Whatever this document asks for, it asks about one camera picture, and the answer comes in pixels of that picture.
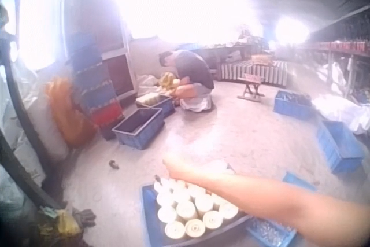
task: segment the yellow plastic bag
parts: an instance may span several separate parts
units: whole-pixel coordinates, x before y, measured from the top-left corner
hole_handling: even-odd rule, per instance
[[[67,145],[77,149],[91,141],[97,128],[73,107],[70,81],[55,78],[46,85],[46,94],[49,96],[53,118]]]

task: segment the small table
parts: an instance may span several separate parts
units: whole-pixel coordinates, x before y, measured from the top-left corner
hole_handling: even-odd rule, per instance
[[[262,77],[257,75],[245,74],[245,78],[238,78],[239,81],[242,81],[245,84],[245,89],[243,95],[239,95],[238,98],[244,99],[246,101],[255,101],[261,102],[261,97],[264,97],[264,94],[258,92],[258,88],[262,83]]]

